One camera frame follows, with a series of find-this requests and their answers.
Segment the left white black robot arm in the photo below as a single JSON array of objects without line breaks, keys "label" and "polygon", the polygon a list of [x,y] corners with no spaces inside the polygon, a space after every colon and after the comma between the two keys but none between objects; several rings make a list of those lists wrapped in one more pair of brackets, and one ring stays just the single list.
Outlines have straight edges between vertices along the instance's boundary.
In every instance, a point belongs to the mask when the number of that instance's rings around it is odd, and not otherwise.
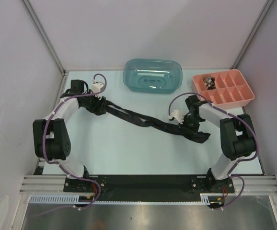
[{"label": "left white black robot arm", "polygon": [[90,188],[91,180],[87,168],[71,155],[67,122],[80,108],[94,115],[104,115],[105,97],[101,93],[106,85],[107,81],[97,81],[96,77],[91,87],[83,80],[72,80],[53,111],[33,122],[36,156],[57,165],[68,178],[75,179],[75,187],[82,192]]}]

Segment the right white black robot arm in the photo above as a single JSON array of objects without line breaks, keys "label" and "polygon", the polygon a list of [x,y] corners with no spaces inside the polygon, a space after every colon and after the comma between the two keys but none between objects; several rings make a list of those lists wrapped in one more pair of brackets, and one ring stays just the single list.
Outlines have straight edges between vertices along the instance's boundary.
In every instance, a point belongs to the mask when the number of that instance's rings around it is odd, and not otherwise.
[{"label": "right white black robot arm", "polygon": [[209,121],[219,128],[222,154],[206,175],[206,188],[218,192],[229,183],[232,171],[242,161],[249,161],[252,153],[257,153],[257,138],[248,114],[233,115],[216,107],[209,101],[201,101],[196,95],[185,100],[188,113],[179,127],[192,140],[205,142],[209,134],[198,131],[200,123]]}]

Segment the dark striped necktie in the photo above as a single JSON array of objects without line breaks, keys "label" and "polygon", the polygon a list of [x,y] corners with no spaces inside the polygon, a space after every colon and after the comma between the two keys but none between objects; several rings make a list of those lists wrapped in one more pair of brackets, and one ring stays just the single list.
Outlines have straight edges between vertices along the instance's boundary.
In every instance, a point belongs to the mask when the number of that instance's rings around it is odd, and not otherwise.
[{"label": "dark striped necktie", "polygon": [[209,133],[198,131],[199,126],[189,127],[187,125],[184,126],[181,124],[175,125],[166,123],[151,116],[142,115],[127,109],[123,109],[120,106],[117,106],[111,101],[107,100],[104,100],[104,102],[100,102],[96,111],[97,115],[104,115],[106,113],[109,113],[136,126],[152,127],[168,134],[183,136],[184,138],[195,143],[202,144],[206,142],[210,137]]}]

